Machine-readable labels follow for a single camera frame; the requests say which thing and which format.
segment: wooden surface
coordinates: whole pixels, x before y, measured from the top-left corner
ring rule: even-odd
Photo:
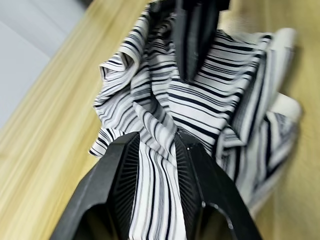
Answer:
[[[45,240],[83,175],[100,122],[98,65],[118,48],[147,0],[95,0],[0,132],[0,240]],[[285,177],[257,218],[266,240],[320,239],[320,2],[231,0],[227,32],[297,29],[283,92],[304,116]]]

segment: striped shirt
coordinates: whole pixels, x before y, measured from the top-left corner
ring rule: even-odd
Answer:
[[[218,30],[187,84],[175,61],[174,21],[171,13],[157,22],[147,5],[118,52],[100,65],[102,88],[94,108],[101,129],[90,153],[101,157],[117,137],[140,133],[130,239],[186,239],[178,128],[216,158],[251,210],[275,185],[296,137],[297,121],[272,111],[292,57],[294,30],[234,36]],[[299,108],[287,100],[288,109]]]

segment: ribbed plastic surface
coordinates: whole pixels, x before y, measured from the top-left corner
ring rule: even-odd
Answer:
[[[174,141],[184,225],[187,239],[192,240],[195,239],[199,225],[202,201],[186,147],[177,134]]]
[[[127,240],[139,172],[139,135],[127,145],[123,152],[123,164],[119,167],[110,198],[109,210],[118,236]]]

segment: white fabric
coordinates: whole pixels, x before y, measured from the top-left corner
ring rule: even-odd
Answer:
[[[171,14],[152,25],[156,19],[151,21],[147,6],[118,52],[100,65],[103,86],[94,108],[102,126],[90,152],[103,156],[117,137],[140,133],[130,239],[186,238],[178,128],[215,157],[250,209],[278,180],[296,136],[297,121],[270,108],[274,99],[278,103],[294,30],[238,36],[219,30],[194,83],[187,84],[175,61],[174,20]]]

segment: black stripe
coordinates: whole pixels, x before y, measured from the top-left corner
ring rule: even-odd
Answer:
[[[154,217],[154,207],[155,207],[155,191],[156,191],[156,170],[155,170],[155,165],[152,161],[152,157],[151,157],[151,153],[149,150],[149,159],[152,165],[152,172],[153,172],[153,189],[152,189],[152,204],[151,204],[151,215],[150,215],[150,222],[149,222],[149,227],[148,227],[148,231],[146,233],[146,239],[149,239],[150,237],[150,230],[151,230],[151,226],[152,226],[152,220]]]

